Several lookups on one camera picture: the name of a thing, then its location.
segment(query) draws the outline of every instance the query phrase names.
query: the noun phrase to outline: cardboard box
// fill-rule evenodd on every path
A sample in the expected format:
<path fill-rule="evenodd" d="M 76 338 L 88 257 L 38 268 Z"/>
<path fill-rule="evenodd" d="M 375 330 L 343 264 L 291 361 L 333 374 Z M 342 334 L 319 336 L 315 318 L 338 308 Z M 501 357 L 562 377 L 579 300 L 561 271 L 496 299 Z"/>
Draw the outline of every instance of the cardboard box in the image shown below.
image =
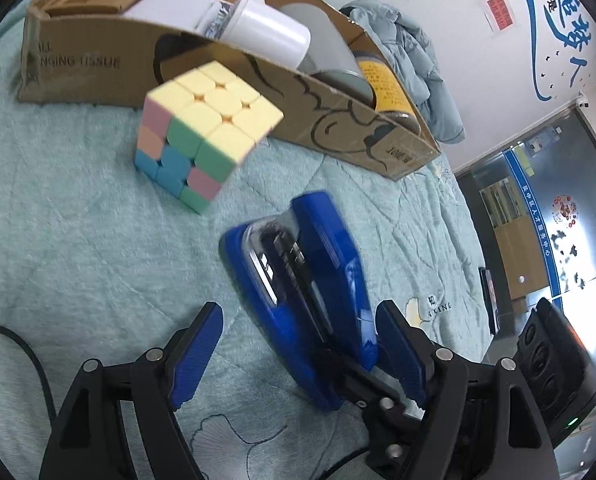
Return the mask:
<path fill-rule="evenodd" d="M 19 99 L 139 108 L 152 88 L 215 59 L 284 112 L 272 134 L 279 139 L 393 180 L 439 154 L 419 113 L 422 132 L 416 136 L 307 75 L 217 41 L 121 18 L 121 10 L 136 1 L 34 0 L 25 19 Z M 318 6 L 352 50 L 382 57 L 361 27 L 321 0 L 266 2 L 276 8 L 292 2 Z"/>

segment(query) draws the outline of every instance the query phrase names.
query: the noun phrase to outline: pink cube tile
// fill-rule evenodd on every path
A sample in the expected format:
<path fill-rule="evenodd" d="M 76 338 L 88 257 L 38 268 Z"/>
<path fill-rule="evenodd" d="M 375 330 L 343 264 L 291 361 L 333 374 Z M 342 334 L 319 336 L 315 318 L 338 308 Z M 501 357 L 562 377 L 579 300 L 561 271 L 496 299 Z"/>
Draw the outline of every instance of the pink cube tile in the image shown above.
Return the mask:
<path fill-rule="evenodd" d="M 213 200 L 218 194 L 220 187 L 222 187 L 218 182 L 204 173 L 204 171 L 199 170 L 195 166 L 189 171 L 187 184 L 205 200 Z"/>
<path fill-rule="evenodd" d="M 138 129 L 138 149 L 149 155 L 154 160 L 160 160 L 162 148 L 165 147 L 165 141 L 160 139 L 144 124 Z"/>
<path fill-rule="evenodd" d="M 147 96 L 142 108 L 142 124 L 161 139 L 167 137 L 167 128 L 171 121 L 172 113 L 165 107 L 156 103 Z"/>

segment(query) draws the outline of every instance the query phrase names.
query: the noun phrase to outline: black cable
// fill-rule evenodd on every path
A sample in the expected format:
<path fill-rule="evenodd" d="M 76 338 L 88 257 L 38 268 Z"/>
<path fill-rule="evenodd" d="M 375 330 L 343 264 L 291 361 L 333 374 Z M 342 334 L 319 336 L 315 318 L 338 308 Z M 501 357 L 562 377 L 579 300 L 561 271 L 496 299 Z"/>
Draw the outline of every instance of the black cable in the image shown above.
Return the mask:
<path fill-rule="evenodd" d="M 327 480 L 333 473 L 338 471 L 341 467 L 345 466 L 354 458 L 358 458 L 360 455 L 365 454 L 369 450 L 368 447 L 361 447 L 360 449 L 356 449 L 352 453 L 348 454 L 344 458 L 338 460 L 334 465 L 332 465 L 329 469 L 327 469 L 322 475 L 318 477 L 318 480 Z"/>
<path fill-rule="evenodd" d="M 9 328 L 5 328 L 0 325 L 0 334 L 11 339 L 14 343 L 20 346 L 27 357 L 31 359 L 31 362 L 36 369 L 36 373 L 38 374 L 38 378 L 40 379 L 40 385 L 43 389 L 43 396 L 44 396 L 44 403 L 47 406 L 47 415 L 49 416 L 49 423 L 53 424 L 54 420 L 56 420 L 56 406 L 54 406 L 54 396 L 52 395 L 52 390 L 49 387 L 49 381 L 47 380 L 47 376 L 44 373 L 43 365 L 40 364 L 40 360 L 34 354 L 34 351 L 31 350 L 31 347 L 27 344 L 27 342 L 22 339 L 18 334 L 14 331 L 9 330 Z"/>

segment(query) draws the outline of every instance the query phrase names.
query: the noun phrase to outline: security camera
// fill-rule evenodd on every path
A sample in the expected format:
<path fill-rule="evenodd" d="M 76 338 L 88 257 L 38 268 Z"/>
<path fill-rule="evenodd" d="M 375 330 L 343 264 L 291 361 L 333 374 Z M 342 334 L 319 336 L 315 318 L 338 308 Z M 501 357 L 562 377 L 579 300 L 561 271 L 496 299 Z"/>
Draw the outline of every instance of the security camera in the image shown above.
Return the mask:
<path fill-rule="evenodd" d="M 588 100 L 587 96 L 584 94 L 584 92 L 580 92 L 578 94 L 578 97 L 575 99 L 575 104 L 579 108 L 588 108 L 589 107 L 589 100 Z"/>

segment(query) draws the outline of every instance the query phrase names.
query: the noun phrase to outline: gray jacket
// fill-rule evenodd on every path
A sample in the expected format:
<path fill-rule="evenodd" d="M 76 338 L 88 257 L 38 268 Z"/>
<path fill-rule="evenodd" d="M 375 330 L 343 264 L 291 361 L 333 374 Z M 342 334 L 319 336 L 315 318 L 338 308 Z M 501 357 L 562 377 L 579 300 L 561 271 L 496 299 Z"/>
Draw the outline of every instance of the gray jacket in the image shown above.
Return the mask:
<path fill-rule="evenodd" d="M 342 9 L 380 47 L 433 137 L 455 144 L 464 139 L 464 124 L 440 75 L 433 44 L 420 25 L 396 7 L 377 0 L 356 0 Z"/>

